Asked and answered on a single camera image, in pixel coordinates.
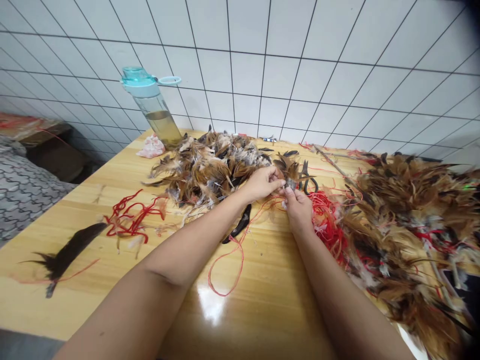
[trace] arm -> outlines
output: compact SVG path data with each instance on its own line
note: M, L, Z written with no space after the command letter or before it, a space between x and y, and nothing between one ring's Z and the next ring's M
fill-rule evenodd
M312 202L285 189L290 229L331 341L342 359L414 359L400 334L338 266L312 225Z
M154 359L185 295L247 204L285 184L271 166L155 248L56 354L61 359Z

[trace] wooden table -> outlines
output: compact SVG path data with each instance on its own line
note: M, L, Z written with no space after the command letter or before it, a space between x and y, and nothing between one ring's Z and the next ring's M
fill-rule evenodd
M97 237L68 268L72 275L95 259L100 259L85 272L60 282L51 299L45 298L46 284L21 282L42 279L44 271L34 263L32 252L56 253L79 229L110 215L112 206L123 197L143 189L138 201L149 204L163 188L144 187L151 166L157 159L136 156L151 130L133 141L107 162L84 183L53 206L0 250L0 328L16 332L67 340L94 311L115 283L139 260L160 244L169 234L157 237L148 229L149 242L142 246L139 259L128 249L128 239L120 243L117 253L115 237L105 231ZM276 151L298 150L300 159L313 168L335 171L321 155L286 142L258 140L258 147ZM360 162L337 158L347 174L354 174ZM343 186L335 173L311 170L318 183L327 187ZM253 205L253 217L260 208ZM180 224L188 209L178 209L169 201L166 223ZM157 226L157 215L146 219ZM205 266L170 329L160 355L165 359L331 359L330 341L300 259L295 241L289 232L287 215L269 210L251 226L243 242L245 261L236 289L227 297L216 295L208 286L208 270L218 256L236 246L220 245ZM239 271L241 255L220 260L213 272L215 288L226 293Z

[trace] tile wall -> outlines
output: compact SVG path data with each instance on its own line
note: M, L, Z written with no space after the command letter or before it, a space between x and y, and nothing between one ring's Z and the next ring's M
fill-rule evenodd
M108 160L149 125L124 66L180 128L443 159L480 138L480 41L461 1L2 0L0 111L64 119Z

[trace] floor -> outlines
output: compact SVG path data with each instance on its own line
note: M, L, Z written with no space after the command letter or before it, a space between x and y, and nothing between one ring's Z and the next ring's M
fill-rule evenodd
M0 330L1 360L51 360L62 345L48 337Z

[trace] pink cloth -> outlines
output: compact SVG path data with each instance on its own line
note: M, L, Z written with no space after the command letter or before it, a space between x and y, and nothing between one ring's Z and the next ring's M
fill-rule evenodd
M165 146L156 134L147 137L144 144L143 149L136 153L138 156L151 159L165 152Z

